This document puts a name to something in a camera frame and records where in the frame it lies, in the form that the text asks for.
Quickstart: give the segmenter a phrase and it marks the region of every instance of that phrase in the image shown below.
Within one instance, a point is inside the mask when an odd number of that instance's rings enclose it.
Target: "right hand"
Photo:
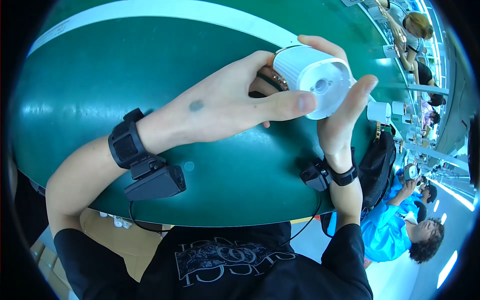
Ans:
[[[410,179],[407,180],[404,184],[401,190],[398,191],[397,197],[401,198],[402,201],[407,199],[413,194],[413,191],[415,190],[415,187],[417,186],[417,181]]]
[[[407,37],[407,33],[405,32],[405,29],[403,29],[402,26],[392,22],[390,24],[390,27],[392,29],[392,35],[394,39],[398,40],[399,42],[402,42],[405,40],[405,38]]]
[[[348,64],[345,51],[319,36],[300,35],[298,41],[319,51],[342,59]],[[370,92],[378,79],[365,75],[350,88],[340,107],[328,118],[317,121],[317,135],[325,158],[336,173],[345,173],[352,167],[350,143],[357,119],[367,105]]]

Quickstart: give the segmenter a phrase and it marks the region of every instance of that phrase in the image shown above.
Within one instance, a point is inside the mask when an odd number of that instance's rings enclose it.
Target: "black backpack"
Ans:
[[[358,176],[363,193],[361,220],[384,197],[390,186],[390,171],[395,158],[396,150],[393,135],[388,131],[382,131],[380,138],[373,141],[358,165]],[[322,230],[329,237],[332,237],[327,233],[331,217],[332,213],[320,215]]]

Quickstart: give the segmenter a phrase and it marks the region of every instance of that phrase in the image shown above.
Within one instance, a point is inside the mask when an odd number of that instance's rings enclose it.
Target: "green table surface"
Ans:
[[[108,1],[90,1],[91,6]],[[404,84],[393,62],[373,54],[385,44],[358,6],[337,0],[216,1],[275,23],[295,34],[319,35],[342,46],[354,77],[380,79],[377,101],[402,101]],[[75,1],[50,14],[56,24],[86,7]],[[17,166],[41,186],[81,145],[105,134],[128,111],[157,109],[226,64],[279,47],[219,25],[167,17],[102,21],[66,32],[25,61],[11,109]],[[374,137],[366,110],[352,145],[360,162]],[[215,143],[179,146],[162,153],[183,168],[187,190],[167,199],[136,202],[138,220],[185,226],[244,226],[311,216],[333,210],[328,192],[303,184],[299,173],[319,156],[315,121],[273,122]],[[184,166],[192,162],[194,168]],[[91,208],[128,217],[123,188],[129,173],[113,182]]]

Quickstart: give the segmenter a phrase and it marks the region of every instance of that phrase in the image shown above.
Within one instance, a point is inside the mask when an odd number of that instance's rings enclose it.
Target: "wrist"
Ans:
[[[325,154],[325,159],[330,168],[338,174],[348,172],[353,166],[350,147],[344,147],[336,154]]]
[[[185,144],[183,130],[168,105],[138,121],[137,131],[145,149],[155,155]]]

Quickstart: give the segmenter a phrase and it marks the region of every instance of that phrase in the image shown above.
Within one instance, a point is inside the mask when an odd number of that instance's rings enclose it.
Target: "cardboard box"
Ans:
[[[55,266],[55,261],[57,260],[57,255],[50,250],[49,248],[44,248],[42,255],[40,256],[40,261],[46,264],[50,269],[53,269]]]
[[[60,300],[68,300],[69,289],[68,287],[55,275],[53,270],[47,266],[42,260],[38,262],[38,268],[43,277],[50,285],[51,289],[55,292]]]
[[[30,253],[33,256],[33,259],[35,261],[35,264],[38,264],[40,261],[40,256],[42,255],[43,250],[45,249],[45,245],[37,240],[33,246],[30,248]]]

